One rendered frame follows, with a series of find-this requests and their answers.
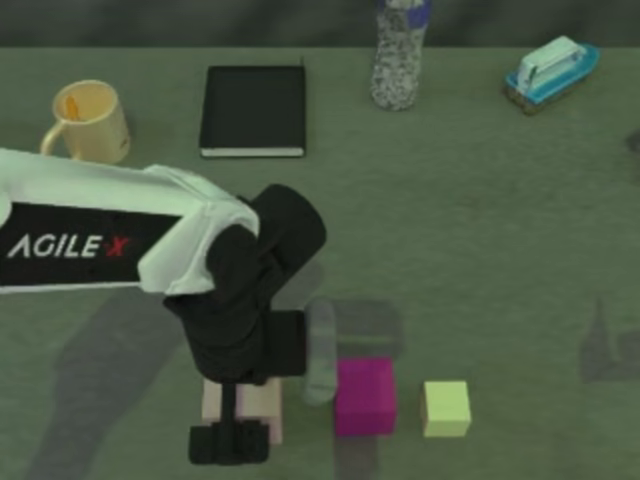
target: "bottle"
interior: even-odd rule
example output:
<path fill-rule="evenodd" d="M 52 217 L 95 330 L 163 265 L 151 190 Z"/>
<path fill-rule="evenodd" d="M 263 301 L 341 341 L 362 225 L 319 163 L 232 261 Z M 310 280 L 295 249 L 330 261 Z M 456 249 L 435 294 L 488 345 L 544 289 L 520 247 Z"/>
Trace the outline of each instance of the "bottle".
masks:
<path fill-rule="evenodd" d="M 431 0 L 379 0 L 371 97 L 385 110 L 411 107 L 418 92 Z"/>

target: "black book cover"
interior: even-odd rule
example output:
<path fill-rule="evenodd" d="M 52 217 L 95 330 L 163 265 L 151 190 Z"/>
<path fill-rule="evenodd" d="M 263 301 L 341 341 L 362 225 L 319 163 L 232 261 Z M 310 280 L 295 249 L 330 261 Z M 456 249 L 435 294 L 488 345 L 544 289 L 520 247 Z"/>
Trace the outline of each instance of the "black book cover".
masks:
<path fill-rule="evenodd" d="M 304 66 L 213 66 L 200 128 L 203 157 L 301 157 Z"/>

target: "yellow mug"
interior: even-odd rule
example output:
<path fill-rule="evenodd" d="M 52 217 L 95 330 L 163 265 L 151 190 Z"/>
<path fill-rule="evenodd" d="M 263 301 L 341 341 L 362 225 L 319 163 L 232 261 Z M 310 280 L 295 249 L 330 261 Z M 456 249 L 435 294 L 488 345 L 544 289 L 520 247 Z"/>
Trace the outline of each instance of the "yellow mug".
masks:
<path fill-rule="evenodd" d="M 53 100 L 55 125 L 40 144 L 51 155 L 60 137 L 73 159 L 116 164 L 129 153 L 131 139 L 115 89 L 98 80 L 67 85 Z"/>

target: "green tabletop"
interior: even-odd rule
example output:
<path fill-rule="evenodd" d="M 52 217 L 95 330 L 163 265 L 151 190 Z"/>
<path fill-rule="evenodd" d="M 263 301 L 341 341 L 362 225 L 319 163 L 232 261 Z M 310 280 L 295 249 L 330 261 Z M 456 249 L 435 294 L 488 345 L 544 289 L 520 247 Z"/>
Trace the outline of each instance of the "green tabletop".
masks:
<path fill-rule="evenodd" d="M 278 304 L 335 299 L 341 354 L 394 356 L 398 395 L 393 436 L 346 441 L 288 380 L 267 464 L 196 468 L 202 379 L 158 298 L 3 296 L 0 478 L 637 479 L 640 158 L 624 138 L 640 128 L 640 50 L 604 51 L 532 118 L 500 92 L 524 53 L 427 49 L 416 108 L 388 113 L 368 98 L 366 49 L 0 50 L 2 147 L 35 151 L 56 91 L 97 78 L 130 116 L 123 165 L 306 195 L 330 240 Z M 200 159 L 206 67 L 301 56 L 308 156 Z M 420 385 L 443 379 L 469 383 L 466 438 L 421 436 Z"/>

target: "green block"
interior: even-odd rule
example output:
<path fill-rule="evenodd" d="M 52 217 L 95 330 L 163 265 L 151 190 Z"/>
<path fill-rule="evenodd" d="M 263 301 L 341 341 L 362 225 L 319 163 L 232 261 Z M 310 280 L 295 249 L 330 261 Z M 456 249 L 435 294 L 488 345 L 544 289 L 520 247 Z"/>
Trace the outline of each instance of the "green block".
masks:
<path fill-rule="evenodd" d="M 471 425 L 467 382 L 424 382 L 421 395 L 425 437 L 464 437 Z"/>

